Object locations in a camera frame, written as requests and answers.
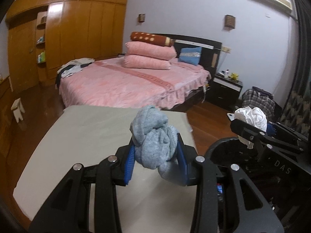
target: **patterned curtain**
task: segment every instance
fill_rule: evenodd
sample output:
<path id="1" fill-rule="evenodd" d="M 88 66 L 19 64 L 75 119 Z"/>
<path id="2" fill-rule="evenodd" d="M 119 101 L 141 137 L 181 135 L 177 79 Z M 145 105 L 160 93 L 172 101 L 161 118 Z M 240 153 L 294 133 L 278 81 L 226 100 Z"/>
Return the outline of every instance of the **patterned curtain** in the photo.
<path id="1" fill-rule="evenodd" d="M 311 81 L 311 17 L 307 5 L 302 0 L 295 0 L 299 24 L 299 54 L 291 93 L 279 122 L 295 131 L 309 136 L 311 123 L 310 81 Z"/>

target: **small yellow toy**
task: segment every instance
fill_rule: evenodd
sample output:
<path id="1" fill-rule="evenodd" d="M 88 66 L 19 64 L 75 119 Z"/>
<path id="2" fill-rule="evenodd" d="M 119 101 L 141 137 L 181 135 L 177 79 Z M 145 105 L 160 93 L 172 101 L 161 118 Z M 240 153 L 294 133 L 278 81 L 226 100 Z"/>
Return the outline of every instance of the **small yellow toy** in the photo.
<path id="1" fill-rule="evenodd" d="M 231 75 L 229 76 L 232 80 L 234 81 L 238 81 L 238 74 L 236 73 L 231 73 Z"/>

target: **small wooden stool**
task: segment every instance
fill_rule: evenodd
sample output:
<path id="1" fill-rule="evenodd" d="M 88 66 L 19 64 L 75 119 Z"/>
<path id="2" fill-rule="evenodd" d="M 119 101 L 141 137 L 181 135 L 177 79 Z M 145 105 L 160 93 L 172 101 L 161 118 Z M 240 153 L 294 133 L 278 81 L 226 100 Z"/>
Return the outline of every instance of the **small wooden stool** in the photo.
<path id="1" fill-rule="evenodd" d="M 14 114 L 14 117 L 15 117 L 17 123 L 19 122 L 20 119 L 23 120 L 23 116 L 21 115 L 21 112 L 25 113 L 25 109 L 21 103 L 20 98 L 16 99 L 13 102 L 11 110 L 13 111 L 13 114 Z"/>

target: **black headboard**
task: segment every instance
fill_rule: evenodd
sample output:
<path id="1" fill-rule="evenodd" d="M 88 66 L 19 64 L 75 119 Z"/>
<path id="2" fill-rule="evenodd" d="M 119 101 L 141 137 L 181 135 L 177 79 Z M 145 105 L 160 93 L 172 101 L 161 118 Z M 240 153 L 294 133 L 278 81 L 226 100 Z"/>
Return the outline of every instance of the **black headboard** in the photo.
<path id="1" fill-rule="evenodd" d="M 213 49 L 202 47 L 201 59 L 200 59 L 199 64 L 203 66 L 205 70 L 209 71 L 212 77 L 214 76 L 214 74 L 216 73 L 217 65 L 218 65 L 219 54 L 220 54 L 222 43 L 209 40 L 209 39 L 199 38 L 199 37 L 190 37 L 190 36 L 172 35 L 172 34 L 158 34 L 158 35 L 167 36 L 175 40 L 193 42 L 193 44 L 175 42 L 174 47 L 177 52 L 177 57 L 179 57 L 180 50 L 182 48 L 186 48 L 186 47 L 193 48 L 196 46 L 195 43 L 213 46 Z"/>

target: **white mattress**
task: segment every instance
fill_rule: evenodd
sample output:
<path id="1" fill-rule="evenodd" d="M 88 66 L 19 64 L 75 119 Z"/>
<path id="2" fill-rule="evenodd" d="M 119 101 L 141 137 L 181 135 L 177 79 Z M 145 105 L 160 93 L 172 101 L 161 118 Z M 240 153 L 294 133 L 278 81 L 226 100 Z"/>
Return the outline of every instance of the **white mattress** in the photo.
<path id="1" fill-rule="evenodd" d="M 13 196 L 32 220 L 45 199 L 75 163 L 98 164 L 129 143 L 129 126 L 138 109 L 71 106 L 44 136 L 26 165 Z M 185 144 L 194 146 L 185 113 L 165 111 Z M 123 232 L 189 232 L 196 187 L 173 185 L 156 170 L 135 164 L 127 187 L 117 187 Z M 90 203 L 94 203 L 94 192 Z M 90 231 L 94 214 L 90 210 Z"/>

